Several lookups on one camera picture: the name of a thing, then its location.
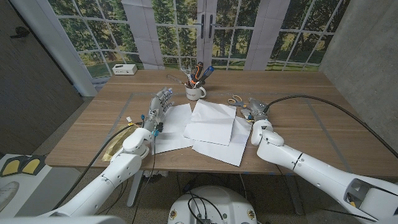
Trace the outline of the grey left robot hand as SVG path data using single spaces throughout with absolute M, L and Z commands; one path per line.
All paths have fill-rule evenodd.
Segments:
M 163 122 L 167 110 L 174 105 L 174 102 L 170 101 L 172 95 L 172 89 L 164 87 L 152 98 L 148 115 L 144 120 L 144 129 L 154 131 L 158 124 Z

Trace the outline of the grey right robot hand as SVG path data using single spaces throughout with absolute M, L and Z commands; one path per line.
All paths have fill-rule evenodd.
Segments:
M 249 104 L 246 108 L 241 109 L 241 113 L 253 123 L 262 119 L 268 119 L 268 112 L 264 112 L 267 104 L 255 98 L 249 98 Z

